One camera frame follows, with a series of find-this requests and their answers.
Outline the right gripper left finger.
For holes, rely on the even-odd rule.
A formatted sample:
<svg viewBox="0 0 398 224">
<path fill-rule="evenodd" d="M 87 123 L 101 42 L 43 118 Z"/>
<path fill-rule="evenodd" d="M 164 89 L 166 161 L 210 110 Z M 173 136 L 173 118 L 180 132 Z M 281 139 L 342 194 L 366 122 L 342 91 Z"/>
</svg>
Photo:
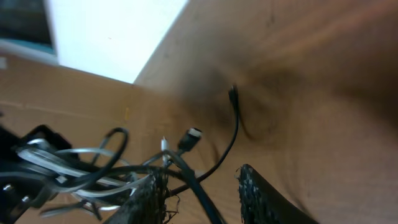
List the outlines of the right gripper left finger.
<svg viewBox="0 0 398 224">
<path fill-rule="evenodd" d="M 169 175 L 165 169 L 133 169 L 148 174 L 143 183 L 104 224 L 161 224 L 165 211 L 165 198 Z"/>
</svg>

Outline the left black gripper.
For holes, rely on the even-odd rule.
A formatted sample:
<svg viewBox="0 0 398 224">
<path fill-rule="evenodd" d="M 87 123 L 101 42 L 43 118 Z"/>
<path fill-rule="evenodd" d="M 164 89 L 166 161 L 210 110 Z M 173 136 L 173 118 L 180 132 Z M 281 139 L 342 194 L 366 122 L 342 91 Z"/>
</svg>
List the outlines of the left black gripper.
<svg viewBox="0 0 398 224">
<path fill-rule="evenodd" d="M 58 193 L 50 190 L 44 180 L 53 177 L 18 157 L 16 149 L 35 138 L 43 138 L 55 150 L 69 149 L 71 144 L 46 125 L 40 125 L 23 137 L 1 128 L 1 223 L 15 223 L 30 207 L 41 208 Z"/>
</svg>

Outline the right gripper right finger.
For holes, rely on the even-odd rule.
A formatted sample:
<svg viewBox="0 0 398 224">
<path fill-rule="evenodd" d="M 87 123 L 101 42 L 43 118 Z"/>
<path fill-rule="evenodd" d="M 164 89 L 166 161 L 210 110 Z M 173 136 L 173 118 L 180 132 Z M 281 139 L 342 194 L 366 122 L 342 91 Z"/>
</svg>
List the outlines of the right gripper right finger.
<svg viewBox="0 0 398 224">
<path fill-rule="evenodd" d="M 244 224 L 318 224 L 290 203 L 249 164 L 241 166 L 238 180 Z"/>
</svg>

